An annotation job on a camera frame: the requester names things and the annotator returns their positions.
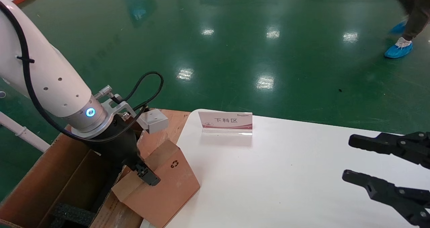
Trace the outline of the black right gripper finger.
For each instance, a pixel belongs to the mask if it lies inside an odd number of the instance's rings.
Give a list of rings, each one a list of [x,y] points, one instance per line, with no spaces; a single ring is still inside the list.
[[[414,132],[405,136],[382,132],[375,138],[351,135],[348,144],[361,150],[392,154],[426,169],[430,168],[429,132]]]
[[[429,191],[398,187],[386,180],[351,170],[344,170],[342,180],[363,187],[371,200],[392,207],[409,224],[420,228],[430,226],[430,214],[427,211]]]

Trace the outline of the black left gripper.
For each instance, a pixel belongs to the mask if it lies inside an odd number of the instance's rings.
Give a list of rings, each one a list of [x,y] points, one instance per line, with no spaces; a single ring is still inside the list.
[[[119,116],[115,115],[109,127],[101,134],[93,138],[107,139],[115,136],[127,127],[127,123]],[[89,142],[90,148],[105,159],[114,164],[128,166],[131,170],[138,173],[138,177],[150,186],[156,186],[160,178],[141,160],[140,151],[137,147],[137,137],[135,132],[129,128],[120,136],[108,142]]]

